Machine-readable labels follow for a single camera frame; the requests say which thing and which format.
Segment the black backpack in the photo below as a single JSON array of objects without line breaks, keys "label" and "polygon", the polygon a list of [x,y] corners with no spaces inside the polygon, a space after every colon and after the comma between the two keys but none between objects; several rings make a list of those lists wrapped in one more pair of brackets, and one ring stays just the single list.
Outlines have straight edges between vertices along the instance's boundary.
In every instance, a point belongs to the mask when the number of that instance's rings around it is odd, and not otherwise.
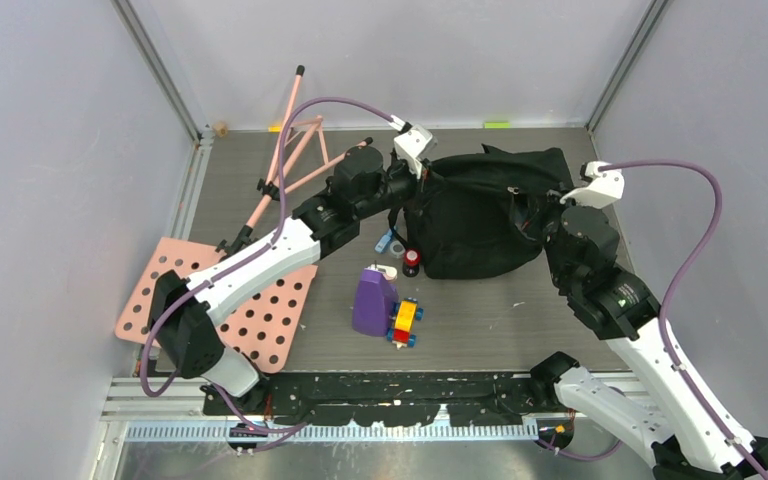
[{"label": "black backpack", "polygon": [[557,147],[481,152],[434,160],[416,195],[388,213],[394,237],[418,252],[435,280],[493,278],[540,255],[541,227],[573,181]]}]

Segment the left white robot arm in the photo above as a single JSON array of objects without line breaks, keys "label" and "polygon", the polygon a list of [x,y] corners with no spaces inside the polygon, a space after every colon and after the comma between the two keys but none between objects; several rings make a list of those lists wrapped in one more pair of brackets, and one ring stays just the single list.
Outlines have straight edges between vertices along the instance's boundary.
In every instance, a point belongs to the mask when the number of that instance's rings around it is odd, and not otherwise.
[{"label": "left white robot arm", "polygon": [[147,310],[146,343],[158,343],[184,379],[203,378],[228,393],[240,412],[258,412],[267,398],[257,367],[226,346],[217,332],[254,295],[313,265],[360,233],[361,221],[401,207],[420,190],[429,162],[391,155],[383,165],[373,147],[354,147],[325,187],[296,207],[268,236],[183,278],[160,274]]}]

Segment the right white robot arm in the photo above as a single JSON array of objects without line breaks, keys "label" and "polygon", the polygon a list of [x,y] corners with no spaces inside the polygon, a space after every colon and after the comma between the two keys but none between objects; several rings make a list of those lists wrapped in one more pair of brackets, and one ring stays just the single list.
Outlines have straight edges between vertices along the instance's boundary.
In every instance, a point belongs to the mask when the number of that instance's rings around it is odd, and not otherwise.
[{"label": "right white robot arm", "polygon": [[600,210],[554,206],[541,224],[553,285],[574,316],[636,375],[648,410],[556,352],[534,366],[531,397],[592,419],[631,448],[657,479],[748,479],[768,472],[768,438],[755,436],[721,402],[680,349],[643,280],[616,261],[618,232]]}]

